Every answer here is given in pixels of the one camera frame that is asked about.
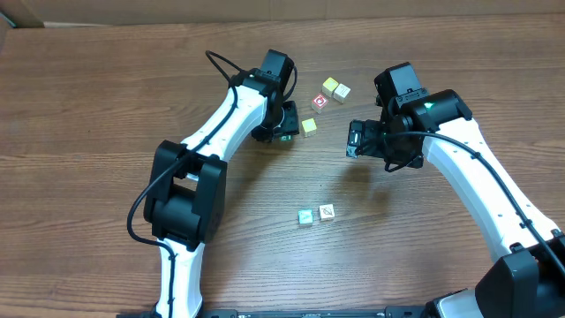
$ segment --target black cable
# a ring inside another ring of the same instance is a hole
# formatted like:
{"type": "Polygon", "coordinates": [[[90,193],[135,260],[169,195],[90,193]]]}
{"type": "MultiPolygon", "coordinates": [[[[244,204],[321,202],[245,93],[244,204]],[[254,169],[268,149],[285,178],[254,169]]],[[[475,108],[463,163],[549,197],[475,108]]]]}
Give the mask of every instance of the black cable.
{"type": "Polygon", "coordinates": [[[297,66],[294,65],[293,67],[294,70],[294,83],[292,83],[292,87],[289,89],[289,92],[282,97],[282,101],[286,102],[290,96],[292,95],[292,93],[294,92],[294,87],[297,85],[297,81],[298,81],[298,70],[297,70],[297,66]]]}
{"type": "Polygon", "coordinates": [[[132,237],[132,239],[143,243],[143,244],[148,244],[150,246],[158,246],[158,247],[162,247],[164,248],[168,253],[169,253],[169,259],[170,259],[170,276],[169,276],[169,300],[168,300],[168,304],[169,304],[169,318],[172,318],[173,316],[173,282],[175,280],[175,257],[177,257],[174,253],[174,251],[172,250],[172,248],[170,248],[170,246],[167,246],[166,244],[162,243],[162,242],[158,242],[158,241],[154,241],[151,239],[147,239],[147,238],[142,238],[140,236],[138,236],[137,234],[135,234],[135,232],[133,231],[133,227],[132,227],[132,221],[133,221],[133,215],[135,214],[135,210],[138,208],[138,206],[141,204],[141,202],[143,201],[143,199],[145,199],[145,197],[147,197],[147,194],[149,193],[149,191],[151,191],[151,189],[159,182],[159,180],[161,180],[162,178],[164,178],[165,176],[168,176],[170,173],[175,173],[176,170],[178,170],[180,167],[183,166],[183,164],[185,164],[193,154],[195,154],[198,150],[200,150],[202,147],[204,147],[204,145],[208,144],[208,142],[212,139],[212,137],[214,137],[214,135],[216,133],[218,133],[218,131],[222,128],[222,126],[225,125],[225,123],[228,121],[228,119],[230,119],[231,114],[233,114],[233,112],[236,110],[237,108],[237,90],[236,88],[231,84],[230,82],[230,77],[228,76],[228,74],[222,69],[222,67],[220,67],[220,65],[218,65],[218,63],[216,63],[214,61],[214,59],[211,56],[214,57],[218,57],[220,58],[222,61],[226,62],[227,64],[235,67],[237,70],[242,71],[241,68],[239,68],[239,66],[233,64],[231,61],[229,61],[227,58],[222,57],[212,51],[206,51],[206,56],[208,57],[208,59],[210,60],[210,62],[212,62],[212,64],[215,66],[215,68],[223,75],[223,77],[228,81],[228,85],[231,88],[231,90],[233,91],[233,103],[231,104],[231,108],[230,111],[228,111],[228,113],[226,114],[226,116],[222,119],[222,121],[212,130],[212,132],[210,132],[210,134],[208,136],[206,136],[196,147],[192,148],[188,153],[186,153],[185,155],[183,155],[182,157],[178,158],[177,161],[175,163],[173,163],[169,168],[167,168],[167,170],[165,170],[162,174],[160,174],[157,178],[155,178],[138,196],[138,198],[133,202],[132,207],[130,208],[130,212],[127,215],[127,232],[130,234],[130,237],[132,237]]]}
{"type": "MultiPolygon", "coordinates": [[[[496,172],[496,170],[493,168],[493,166],[478,151],[473,150],[471,147],[463,144],[462,142],[460,142],[458,140],[455,140],[455,139],[450,138],[448,136],[433,133],[433,132],[397,132],[397,133],[391,133],[391,134],[383,134],[384,139],[398,138],[398,137],[405,137],[405,136],[433,137],[433,138],[437,138],[437,139],[440,139],[440,140],[447,141],[447,142],[449,142],[453,145],[456,145],[459,148],[465,150],[466,152],[470,153],[472,155],[473,159],[477,159],[479,162],[481,162],[483,164],[483,166],[485,166],[485,168],[491,173],[494,180],[496,181],[496,183],[498,183],[499,187],[504,192],[504,194],[506,194],[506,197],[510,201],[510,204],[516,210],[516,214],[518,216],[520,216],[520,218],[522,219],[524,226],[526,228],[528,228],[528,230],[530,230],[531,235],[539,242],[539,244],[542,246],[542,248],[546,251],[546,253],[549,255],[549,258],[551,259],[551,261],[557,267],[557,270],[560,272],[561,276],[565,279],[565,267],[563,266],[561,261],[559,261],[559,258],[557,257],[557,255],[555,255],[554,251],[549,247],[549,245],[546,243],[544,238],[542,238],[541,235],[539,235],[538,231],[533,227],[531,220],[528,219],[526,214],[522,211],[522,208],[520,208],[520,205],[518,204],[518,202],[514,198],[514,195],[512,195],[512,193],[510,192],[510,190],[508,189],[506,184],[504,184],[504,181],[502,180],[501,176],[499,176],[498,172],[496,172]]],[[[363,149],[368,144],[375,142],[377,140],[378,139],[367,140],[367,141],[361,143],[361,145],[359,145],[358,149],[360,149],[360,148],[363,149]]]]}

